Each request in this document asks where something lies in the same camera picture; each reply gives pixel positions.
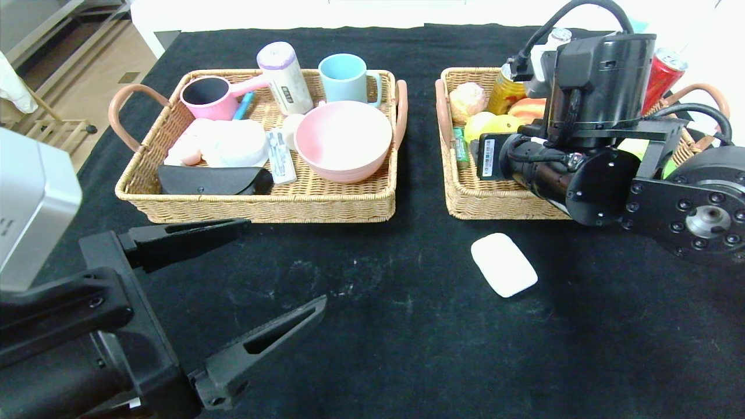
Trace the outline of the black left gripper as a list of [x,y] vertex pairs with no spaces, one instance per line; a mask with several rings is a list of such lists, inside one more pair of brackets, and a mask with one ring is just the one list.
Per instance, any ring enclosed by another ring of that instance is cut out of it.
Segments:
[[146,294],[152,273],[237,240],[251,222],[139,226],[80,242],[86,270],[27,292],[2,292],[2,417],[75,418],[117,397],[138,397],[147,413],[195,417],[231,410],[245,390],[289,356],[324,319],[325,295],[231,340],[181,370]]

